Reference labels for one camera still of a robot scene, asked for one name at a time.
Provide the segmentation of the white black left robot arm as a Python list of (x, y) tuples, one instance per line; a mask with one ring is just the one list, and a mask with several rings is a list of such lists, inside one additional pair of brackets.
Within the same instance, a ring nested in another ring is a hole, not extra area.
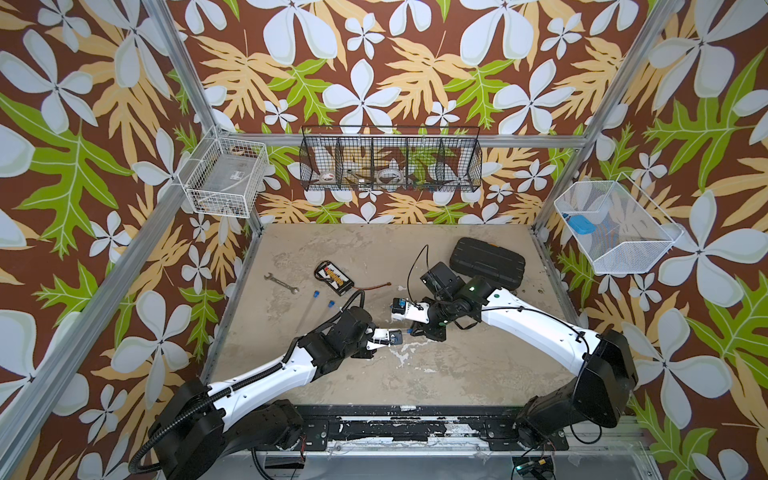
[(226, 381), (185, 384), (157, 417), (128, 470), (198, 479), (232, 453), (292, 447), (302, 435), (303, 419), (284, 393), (337, 370), (348, 358), (370, 359), (378, 349), (401, 342), (401, 331), (379, 328), (362, 307), (347, 307), (295, 338), (271, 362)]

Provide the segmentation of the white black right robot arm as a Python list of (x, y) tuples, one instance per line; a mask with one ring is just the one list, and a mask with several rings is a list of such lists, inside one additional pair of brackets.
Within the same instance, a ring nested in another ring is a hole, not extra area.
[(447, 325), (463, 317), (496, 327), (547, 354), (574, 375), (567, 384), (532, 397), (513, 421), (512, 438), (536, 449), (561, 430), (583, 421), (614, 428), (638, 384), (627, 338), (608, 329), (580, 328), (533, 307), (511, 291), (476, 276), (430, 280), (422, 278), (432, 299), (415, 303), (395, 299), (393, 319), (414, 324), (416, 335), (443, 341)]

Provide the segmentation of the black plastic case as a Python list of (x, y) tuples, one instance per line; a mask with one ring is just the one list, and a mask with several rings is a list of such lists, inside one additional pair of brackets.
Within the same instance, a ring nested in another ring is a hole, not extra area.
[(483, 240), (462, 237), (449, 259), (450, 268), (469, 277), (482, 276), (489, 283), (517, 290), (524, 279), (526, 260), (511, 250)]

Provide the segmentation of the black battery charging board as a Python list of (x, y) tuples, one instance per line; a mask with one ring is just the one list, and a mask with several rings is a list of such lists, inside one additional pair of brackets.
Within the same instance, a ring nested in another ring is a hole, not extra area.
[(330, 260), (321, 261), (313, 270), (314, 278), (326, 284), (338, 296), (354, 288), (354, 281)]

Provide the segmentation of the silver open-end wrench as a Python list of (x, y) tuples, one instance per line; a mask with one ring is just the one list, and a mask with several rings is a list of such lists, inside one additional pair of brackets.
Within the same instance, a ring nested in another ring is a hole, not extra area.
[(292, 285), (288, 284), (287, 282), (278, 279), (271, 272), (268, 272), (264, 276), (264, 279), (267, 280), (267, 281), (271, 281), (271, 282), (275, 283), (276, 285), (278, 285), (278, 286), (280, 286), (280, 287), (290, 291), (292, 294), (298, 294), (299, 293), (299, 288), (298, 287), (292, 286)]

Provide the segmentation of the blue object in basket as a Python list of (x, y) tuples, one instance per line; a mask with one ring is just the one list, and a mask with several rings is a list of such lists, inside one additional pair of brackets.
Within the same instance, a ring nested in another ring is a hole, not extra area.
[(583, 215), (569, 216), (566, 223), (577, 235), (591, 235), (597, 230), (597, 225)]

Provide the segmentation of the white mesh basket right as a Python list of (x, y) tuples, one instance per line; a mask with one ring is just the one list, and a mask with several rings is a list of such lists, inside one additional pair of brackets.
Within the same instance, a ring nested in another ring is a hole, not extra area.
[[(684, 229), (628, 175), (615, 180), (581, 180), (554, 207), (598, 275), (646, 274), (683, 237)], [(591, 235), (574, 234), (569, 216), (597, 225)]]

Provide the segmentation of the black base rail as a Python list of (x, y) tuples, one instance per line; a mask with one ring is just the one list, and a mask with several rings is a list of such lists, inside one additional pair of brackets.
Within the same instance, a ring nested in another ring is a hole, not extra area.
[(522, 454), (518, 407), (293, 405), (256, 411), (256, 448), (301, 453), (395, 452)]

